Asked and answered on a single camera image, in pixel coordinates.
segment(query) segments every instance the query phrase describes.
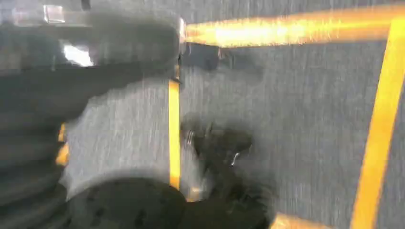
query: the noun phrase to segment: yellow floor marking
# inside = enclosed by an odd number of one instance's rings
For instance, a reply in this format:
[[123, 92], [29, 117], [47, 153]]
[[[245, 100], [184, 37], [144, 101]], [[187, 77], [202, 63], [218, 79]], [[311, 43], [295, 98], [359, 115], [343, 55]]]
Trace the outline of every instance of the yellow floor marking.
[[385, 40], [405, 5], [319, 11], [275, 18], [245, 18], [188, 24], [187, 42], [220, 47]]
[[405, 18], [393, 20], [365, 147], [352, 229], [373, 229], [405, 74]]
[[329, 229], [329, 227], [294, 216], [277, 213], [276, 219], [269, 229]]
[[[62, 124], [61, 130], [59, 131], [58, 141], [64, 142], [65, 139], [65, 124]], [[67, 161], [69, 159], [69, 145], [65, 143], [65, 145], [59, 150], [58, 157], [56, 158], [56, 163], [58, 165], [66, 166]]]
[[56, 158], [56, 163], [58, 165], [66, 166], [69, 160], [69, 145], [65, 145], [59, 150], [58, 157]]
[[[179, 77], [176, 66], [176, 78]], [[180, 188], [180, 95], [179, 84], [169, 82], [169, 154], [170, 185]]]

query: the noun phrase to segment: yellow part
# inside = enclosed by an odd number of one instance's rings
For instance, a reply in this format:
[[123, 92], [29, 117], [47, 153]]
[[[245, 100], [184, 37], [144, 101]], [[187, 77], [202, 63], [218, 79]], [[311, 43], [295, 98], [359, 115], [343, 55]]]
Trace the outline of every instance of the yellow part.
[[69, 160], [69, 146], [66, 143], [60, 150], [58, 157], [56, 158], [56, 163], [58, 165], [66, 166]]
[[352, 229], [373, 229], [405, 74], [405, 18], [393, 20], [365, 147]]
[[[176, 66], [178, 78], [179, 67]], [[179, 84], [169, 82], [169, 159], [170, 185], [180, 189], [180, 95]]]
[[[65, 141], [65, 125], [62, 124], [61, 130], [59, 131], [58, 141], [64, 142]], [[58, 165], [66, 166], [69, 159], [69, 146], [66, 143], [60, 150], [58, 157], [56, 158], [56, 163]]]
[[276, 219], [270, 229], [329, 229], [329, 227], [277, 213]]
[[64, 124], [62, 124], [61, 130], [59, 131], [58, 141], [60, 141], [60, 142], [64, 142], [64, 141], [65, 141], [65, 139], [64, 139], [64, 133], [65, 133], [65, 126], [64, 126]]
[[391, 20], [405, 5], [321, 11], [275, 18], [246, 18], [189, 24], [187, 42], [220, 47], [385, 40]]

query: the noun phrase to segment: caster wheel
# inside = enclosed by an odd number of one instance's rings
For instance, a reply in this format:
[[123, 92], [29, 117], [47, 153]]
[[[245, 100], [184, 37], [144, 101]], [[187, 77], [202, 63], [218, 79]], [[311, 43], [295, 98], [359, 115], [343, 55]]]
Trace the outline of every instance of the caster wheel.
[[186, 145], [195, 149], [198, 157], [215, 153], [228, 166], [233, 166], [239, 156], [246, 155], [252, 146], [252, 137], [247, 131], [190, 117], [181, 125], [181, 138]]
[[69, 201], [78, 229], [173, 229], [186, 205], [175, 188], [147, 178], [122, 178], [90, 187]]
[[39, 194], [58, 183], [64, 167], [46, 160], [0, 173], [0, 206]]
[[2, 229], [26, 229], [44, 222], [66, 200], [66, 188], [58, 184], [46, 192], [2, 207]]

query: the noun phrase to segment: black wheel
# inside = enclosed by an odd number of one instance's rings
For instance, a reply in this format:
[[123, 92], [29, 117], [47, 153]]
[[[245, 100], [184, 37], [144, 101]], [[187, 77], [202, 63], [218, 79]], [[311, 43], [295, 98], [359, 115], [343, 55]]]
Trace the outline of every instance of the black wheel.
[[69, 201], [78, 229], [174, 229], [183, 215], [184, 196], [147, 178], [121, 178], [90, 187]]

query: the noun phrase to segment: gray carpet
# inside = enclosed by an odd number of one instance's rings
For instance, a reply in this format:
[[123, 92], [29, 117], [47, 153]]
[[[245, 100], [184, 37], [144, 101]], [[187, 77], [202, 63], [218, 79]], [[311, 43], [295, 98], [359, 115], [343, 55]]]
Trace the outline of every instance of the gray carpet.
[[[187, 22], [276, 16], [379, 4], [370, 0], [93, 0], [95, 8], [168, 8]], [[75, 0], [64, 4], [76, 6]], [[279, 211], [349, 227], [385, 42], [238, 49], [263, 75], [184, 69], [181, 115], [242, 121], [256, 137], [238, 168], [275, 181]], [[167, 82], [145, 82], [93, 99], [69, 125], [73, 187], [118, 169], [157, 171], [168, 179]], [[402, 228], [404, 108], [396, 125], [378, 228]], [[199, 186], [182, 154], [184, 187]]]

